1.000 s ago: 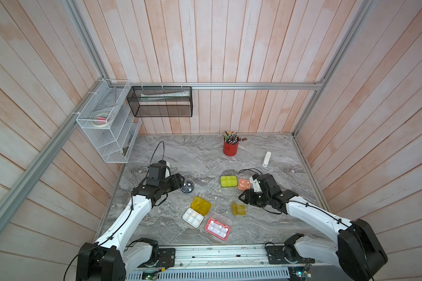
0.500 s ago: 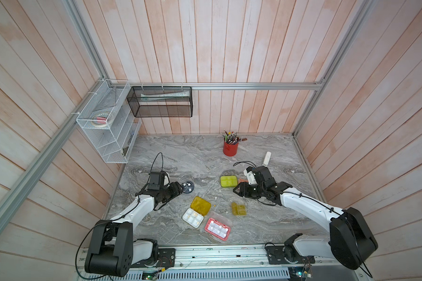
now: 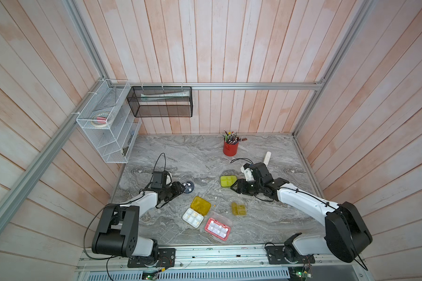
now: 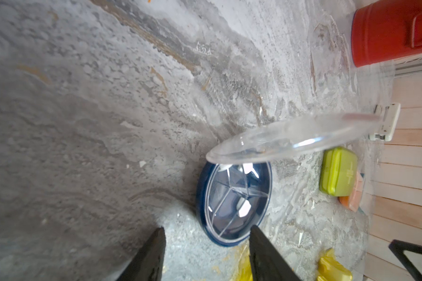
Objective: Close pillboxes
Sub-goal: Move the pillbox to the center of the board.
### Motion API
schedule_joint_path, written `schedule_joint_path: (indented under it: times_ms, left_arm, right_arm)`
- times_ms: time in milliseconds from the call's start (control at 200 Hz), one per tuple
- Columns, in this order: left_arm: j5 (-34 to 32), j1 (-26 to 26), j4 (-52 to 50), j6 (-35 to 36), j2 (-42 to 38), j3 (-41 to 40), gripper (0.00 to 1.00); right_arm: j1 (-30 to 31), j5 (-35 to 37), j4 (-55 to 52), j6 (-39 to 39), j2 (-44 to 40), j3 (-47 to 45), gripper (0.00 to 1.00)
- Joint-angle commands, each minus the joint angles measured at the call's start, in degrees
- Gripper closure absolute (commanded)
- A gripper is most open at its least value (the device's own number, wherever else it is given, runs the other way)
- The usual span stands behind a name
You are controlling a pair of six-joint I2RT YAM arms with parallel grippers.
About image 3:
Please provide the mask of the green lid white pillbox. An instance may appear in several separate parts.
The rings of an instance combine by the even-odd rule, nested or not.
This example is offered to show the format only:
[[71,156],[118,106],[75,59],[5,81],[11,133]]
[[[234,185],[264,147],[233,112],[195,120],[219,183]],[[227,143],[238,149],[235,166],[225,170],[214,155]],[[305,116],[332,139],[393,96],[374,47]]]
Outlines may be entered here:
[[226,175],[220,177],[220,186],[223,188],[230,188],[237,181],[237,177],[234,175]]

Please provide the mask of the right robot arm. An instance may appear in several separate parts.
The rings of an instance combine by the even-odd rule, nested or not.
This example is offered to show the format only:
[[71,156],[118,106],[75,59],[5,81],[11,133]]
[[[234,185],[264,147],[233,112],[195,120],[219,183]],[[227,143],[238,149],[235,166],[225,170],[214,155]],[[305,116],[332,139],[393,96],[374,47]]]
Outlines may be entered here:
[[324,226],[324,236],[303,237],[296,233],[283,247],[284,262],[306,263],[317,254],[332,254],[342,262],[361,262],[360,254],[373,236],[355,205],[324,200],[283,178],[273,178],[265,163],[245,164],[244,178],[237,179],[231,189],[247,196],[262,194],[273,201],[292,206]]

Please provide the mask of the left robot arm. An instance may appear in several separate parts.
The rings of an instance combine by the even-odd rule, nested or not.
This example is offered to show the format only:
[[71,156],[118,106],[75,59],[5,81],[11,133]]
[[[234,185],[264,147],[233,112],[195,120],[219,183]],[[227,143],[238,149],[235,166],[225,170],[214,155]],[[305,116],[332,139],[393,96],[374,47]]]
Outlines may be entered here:
[[124,203],[106,205],[101,211],[91,243],[94,254],[154,262],[158,259],[157,240],[139,235],[139,219],[153,208],[161,208],[185,193],[186,185],[173,181],[170,172],[153,172],[139,194]]

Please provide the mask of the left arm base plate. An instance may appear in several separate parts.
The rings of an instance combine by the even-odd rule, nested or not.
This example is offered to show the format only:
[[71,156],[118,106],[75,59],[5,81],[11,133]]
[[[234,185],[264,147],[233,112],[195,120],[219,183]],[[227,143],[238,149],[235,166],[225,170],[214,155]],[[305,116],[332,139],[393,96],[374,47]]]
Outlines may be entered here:
[[128,260],[129,268],[159,269],[171,268],[175,265],[175,248],[155,249],[150,256],[132,256]]

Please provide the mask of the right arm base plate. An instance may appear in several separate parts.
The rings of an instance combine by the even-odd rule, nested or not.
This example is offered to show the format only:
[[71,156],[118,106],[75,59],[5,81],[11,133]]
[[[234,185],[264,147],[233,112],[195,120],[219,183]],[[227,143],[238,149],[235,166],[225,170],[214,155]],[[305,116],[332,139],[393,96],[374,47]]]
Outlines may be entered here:
[[315,263],[314,255],[301,255],[293,247],[267,244],[264,246],[264,250],[270,265]]

